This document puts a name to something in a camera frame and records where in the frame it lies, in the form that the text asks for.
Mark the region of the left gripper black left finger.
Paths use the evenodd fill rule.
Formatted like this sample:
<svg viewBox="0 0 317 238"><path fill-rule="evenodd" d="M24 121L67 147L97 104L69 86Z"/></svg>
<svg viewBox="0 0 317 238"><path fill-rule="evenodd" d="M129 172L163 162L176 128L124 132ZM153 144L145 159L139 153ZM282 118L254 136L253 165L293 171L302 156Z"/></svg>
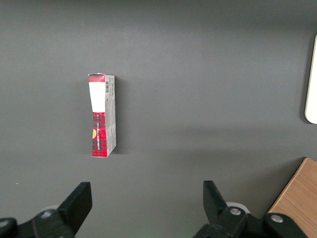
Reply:
<svg viewBox="0 0 317 238"><path fill-rule="evenodd" d="M56 208L46 209L29 221L1 218L2 238L74 238L92 209L90 182L81 182Z"/></svg>

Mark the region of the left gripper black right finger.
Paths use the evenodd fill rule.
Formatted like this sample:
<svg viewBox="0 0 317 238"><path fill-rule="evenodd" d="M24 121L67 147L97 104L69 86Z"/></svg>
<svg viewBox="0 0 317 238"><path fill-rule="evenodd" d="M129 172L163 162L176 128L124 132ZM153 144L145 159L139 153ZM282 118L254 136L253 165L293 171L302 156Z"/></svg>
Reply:
<svg viewBox="0 0 317 238"><path fill-rule="evenodd" d="M212 180L203 184L203 205L208 223L195 238L306 238L296 222L280 213L258 219L237 206L228 206Z"/></svg>

